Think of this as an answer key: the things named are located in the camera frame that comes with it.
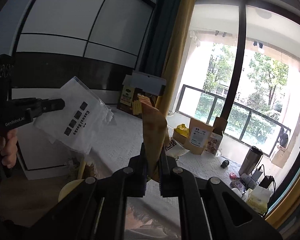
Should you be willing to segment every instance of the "plastic bag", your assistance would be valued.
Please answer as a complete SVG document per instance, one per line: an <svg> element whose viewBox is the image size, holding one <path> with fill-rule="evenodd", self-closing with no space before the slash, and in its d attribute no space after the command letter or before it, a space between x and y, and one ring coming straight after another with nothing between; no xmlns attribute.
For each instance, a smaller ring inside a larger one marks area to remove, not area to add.
<svg viewBox="0 0 300 240"><path fill-rule="evenodd" d="M92 140L113 113L77 77L63 85L52 98L62 98L63 110L45 113L34 122L35 127L50 136L50 141L61 141L74 151L88 154Z"/></svg>

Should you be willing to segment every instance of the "box label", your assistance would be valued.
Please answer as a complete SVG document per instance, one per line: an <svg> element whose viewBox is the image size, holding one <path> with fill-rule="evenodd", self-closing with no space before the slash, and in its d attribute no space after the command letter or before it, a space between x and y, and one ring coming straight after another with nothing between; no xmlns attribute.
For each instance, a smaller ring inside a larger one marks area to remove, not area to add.
<svg viewBox="0 0 300 240"><path fill-rule="evenodd" d="M134 88L123 86L120 103L123 103L127 106L131 106L133 94L134 94Z"/></svg>
<svg viewBox="0 0 300 240"><path fill-rule="evenodd" d="M209 133L206 130L193 127L190 134L190 143L198 147L203 147L208 135Z"/></svg>

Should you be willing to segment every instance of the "dark curtain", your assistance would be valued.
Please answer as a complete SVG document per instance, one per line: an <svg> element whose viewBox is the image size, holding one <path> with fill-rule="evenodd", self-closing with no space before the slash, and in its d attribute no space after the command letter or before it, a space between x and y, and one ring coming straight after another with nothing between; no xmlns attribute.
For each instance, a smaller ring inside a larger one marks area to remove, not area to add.
<svg viewBox="0 0 300 240"><path fill-rule="evenodd" d="M180 0L157 0L139 71L161 77Z"/></svg>

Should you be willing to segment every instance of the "cable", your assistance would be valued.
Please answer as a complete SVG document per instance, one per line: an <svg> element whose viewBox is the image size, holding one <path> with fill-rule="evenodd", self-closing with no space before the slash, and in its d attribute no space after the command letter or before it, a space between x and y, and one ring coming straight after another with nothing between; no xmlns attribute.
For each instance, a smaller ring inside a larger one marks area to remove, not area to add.
<svg viewBox="0 0 300 240"><path fill-rule="evenodd" d="M250 175L252 174L252 172L254 171L254 169L257 168L257 167L259 166L259 164L261 163L262 158L263 158L263 155L261 156L260 161L259 161L259 162L256 164L256 166L254 166L254 168L252 169Z"/></svg>
<svg viewBox="0 0 300 240"><path fill-rule="evenodd" d="M263 164L261 164L260 168L263 166L263 175L266 177L266 174L265 174L265 166Z"/></svg>
<svg viewBox="0 0 300 240"><path fill-rule="evenodd" d="M272 178L272 184L273 184L274 190L273 190L273 194L272 194L272 196L270 197L269 202L268 202L268 209L267 209L267 212L263 214L263 217L264 217L264 218L267 216L268 211L269 211L269 208L272 206L272 202L273 202L275 190L276 190L276 187L277 187L277 184L275 183L274 177L273 177L273 176L270 176L270 177Z"/></svg>

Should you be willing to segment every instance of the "charger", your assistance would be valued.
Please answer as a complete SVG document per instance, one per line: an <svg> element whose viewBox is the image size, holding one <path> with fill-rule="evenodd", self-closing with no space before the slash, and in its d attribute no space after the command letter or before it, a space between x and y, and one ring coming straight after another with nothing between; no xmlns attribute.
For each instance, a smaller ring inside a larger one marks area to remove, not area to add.
<svg viewBox="0 0 300 240"><path fill-rule="evenodd" d="M259 186L263 188L268 188L273 181L274 181L274 177L267 175L260 182Z"/></svg>

